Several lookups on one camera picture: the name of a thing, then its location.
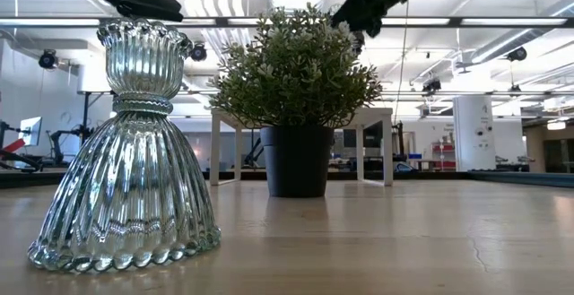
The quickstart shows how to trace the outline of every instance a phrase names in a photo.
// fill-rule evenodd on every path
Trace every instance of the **glass vase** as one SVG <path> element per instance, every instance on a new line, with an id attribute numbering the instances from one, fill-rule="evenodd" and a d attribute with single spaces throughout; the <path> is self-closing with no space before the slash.
<path id="1" fill-rule="evenodd" d="M 192 43 L 160 22 L 102 24 L 117 116 L 70 164 L 28 258 L 39 268 L 103 272 L 195 256 L 221 233 L 185 136 L 167 119 Z"/>

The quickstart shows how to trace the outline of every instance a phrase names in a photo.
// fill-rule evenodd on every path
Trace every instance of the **ceiling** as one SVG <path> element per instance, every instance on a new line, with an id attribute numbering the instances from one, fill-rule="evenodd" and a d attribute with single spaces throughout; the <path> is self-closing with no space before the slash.
<path id="1" fill-rule="evenodd" d="M 256 16 L 271 7 L 272 0 L 179 0 L 185 8 L 186 16 Z M 308 0 L 290 0 L 290 3 L 305 3 Z M 322 0 L 324 9 L 344 0 Z M 409 16 L 449 17 L 449 16 L 544 16 L 545 10 L 560 0 L 409 0 Z M 101 0 L 0 0 L 0 17 L 91 17 L 101 18 L 115 16 L 114 9 Z M 399 4 L 389 12 L 390 16 L 405 17 L 407 4 Z M 14 30 L 4 29 L 4 37 L 10 38 Z M 201 63 L 188 62 L 187 73 L 216 74 L 218 55 L 221 44 L 229 40 L 246 41 L 252 38 L 252 29 L 236 30 L 183 30 L 191 39 L 206 41 L 208 59 Z M 453 72 L 450 59 L 458 51 L 473 52 L 482 48 L 511 30 L 499 29 L 383 29 L 375 39 L 367 39 L 365 49 L 360 56 L 362 63 L 370 63 L 378 67 L 379 78 L 384 82 L 388 91 L 419 91 L 427 75 L 417 78 L 423 71 L 433 65 L 438 65 L 434 71 L 443 82 L 443 90 L 464 91 L 505 91 L 512 81 L 523 82 L 535 79 L 540 74 L 573 63 L 574 30 L 553 30 L 544 36 L 534 39 L 524 45 L 528 58 L 523 62 L 512 65 L 504 59 L 494 59 L 480 65 L 481 72 L 475 76 L 458 78 L 452 81 Z M 74 63 L 90 63 L 93 58 L 101 58 L 103 50 L 100 47 L 93 29 L 28 29 L 21 28 L 15 33 L 17 40 L 28 49 L 42 47 L 50 43 L 58 50 L 63 58 Z M 83 46 L 70 48 L 71 41 L 82 41 Z M 560 76 L 550 76 L 543 81 L 530 85 L 521 85 L 523 91 L 548 91 L 555 88 L 572 89 L 567 84 L 574 84 L 574 68 L 572 72 L 561 73 Z M 451 106 L 452 97 L 437 97 L 430 99 L 430 104 Z M 395 107 L 396 97 L 386 96 L 383 105 Z M 521 107 L 532 106 L 543 98 L 532 98 L 517 101 Z M 423 103 L 423 98 L 413 101 L 404 99 L 400 102 L 398 113 L 412 114 Z"/>

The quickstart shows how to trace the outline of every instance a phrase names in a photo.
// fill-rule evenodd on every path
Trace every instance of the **white ceiling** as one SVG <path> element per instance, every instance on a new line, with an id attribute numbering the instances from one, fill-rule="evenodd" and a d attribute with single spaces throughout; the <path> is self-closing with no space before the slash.
<path id="1" fill-rule="evenodd" d="M 184 14 L 196 15 L 197 2 L 200 1 L 200 8 L 205 8 L 202 13 L 205 15 L 225 15 L 218 5 L 218 0 L 211 3 L 205 0 L 179 0 L 186 9 Z M 344 0 L 325 0 L 324 7 L 334 4 L 341 4 Z M 410 0 L 409 15 L 411 16 L 537 16 L 548 6 L 560 0 Z M 209 4 L 213 4 L 215 11 L 208 9 Z M 228 0 L 230 10 L 237 13 L 232 5 L 232 0 Z M 241 0 L 243 13 L 247 16 L 255 16 L 269 8 L 269 0 Z M 0 0 L 0 16 L 27 16 L 27 17 L 106 17 L 116 14 L 114 10 L 103 4 L 101 0 Z M 392 8 L 389 12 L 392 16 L 405 16 L 406 4 L 400 4 Z M 460 42 L 457 43 L 457 30 L 454 29 L 383 29 L 381 34 L 375 39 L 367 39 L 367 43 L 361 61 L 372 63 L 379 70 L 379 75 L 384 78 L 388 90 L 398 90 L 401 79 L 401 56 L 403 53 L 403 41 L 407 52 L 404 60 L 402 72 L 401 90 L 410 90 L 409 80 L 416 77 L 423 70 L 438 62 L 449 52 L 462 50 L 473 50 L 493 41 L 509 30 L 493 29 L 461 29 L 459 33 Z M 202 63 L 189 65 L 198 73 L 214 71 L 217 68 L 218 58 L 213 50 L 217 50 L 219 42 L 232 39 L 230 30 L 218 32 L 217 30 L 190 30 L 184 32 L 193 40 L 207 40 L 206 46 L 209 48 L 208 60 Z M 79 52 L 79 50 L 64 50 L 65 58 L 74 59 L 80 63 L 85 63 L 87 56 L 102 55 L 100 44 L 95 36 L 95 30 L 43 30 L 43 29 L 21 29 L 16 33 L 18 40 L 26 42 L 40 42 L 41 39 L 82 39 L 90 43 L 90 54 Z M 574 62 L 574 30 L 554 30 L 540 39 L 536 39 L 525 45 L 528 51 L 528 59 L 524 62 L 515 63 L 512 66 L 507 61 L 493 61 L 488 63 L 491 68 L 493 82 L 490 84 L 493 89 L 506 90 L 509 87 L 511 78 L 515 81 L 526 79 L 537 74 L 550 71 L 561 65 Z M 549 83 L 568 82 L 574 83 L 574 78 L 564 77 L 560 79 L 549 79 Z M 445 80 L 444 87 L 448 87 L 448 80 Z M 419 90 L 421 83 L 417 82 L 415 88 Z M 468 90 L 473 87 L 481 87 L 468 84 Z M 542 87 L 531 85 L 523 90 L 540 90 Z"/>

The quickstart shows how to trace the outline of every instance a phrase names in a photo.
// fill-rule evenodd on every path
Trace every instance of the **monitor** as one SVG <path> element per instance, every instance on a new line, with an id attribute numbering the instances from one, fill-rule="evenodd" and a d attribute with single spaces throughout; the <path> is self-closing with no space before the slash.
<path id="1" fill-rule="evenodd" d="M 41 125 L 42 117 L 24 119 L 20 122 L 18 138 L 24 141 L 25 146 L 38 146 Z"/>

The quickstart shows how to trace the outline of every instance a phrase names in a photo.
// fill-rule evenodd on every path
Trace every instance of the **white table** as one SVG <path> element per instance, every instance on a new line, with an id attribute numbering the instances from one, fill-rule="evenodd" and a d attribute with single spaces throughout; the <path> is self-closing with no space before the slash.
<path id="1" fill-rule="evenodd" d="M 378 121 L 383 122 L 383 174 L 385 176 L 386 187 L 393 185 L 393 146 L 392 146 L 392 119 L 393 109 L 391 108 L 358 108 L 352 122 L 343 129 L 354 129 L 357 131 L 357 179 L 365 181 L 365 166 L 363 155 L 363 129 L 369 127 Z M 228 181 L 219 180 L 219 161 L 220 161 L 220 139 L 222 122 L 235 129 L 235 178 Z M 223 110 L 212 109 L 212 152 L 210 158 L 210 175 L 209 183 L 212 186 L 220 186 L 241 179 L 241 130 L 243 125 L 233 116 Z"/>

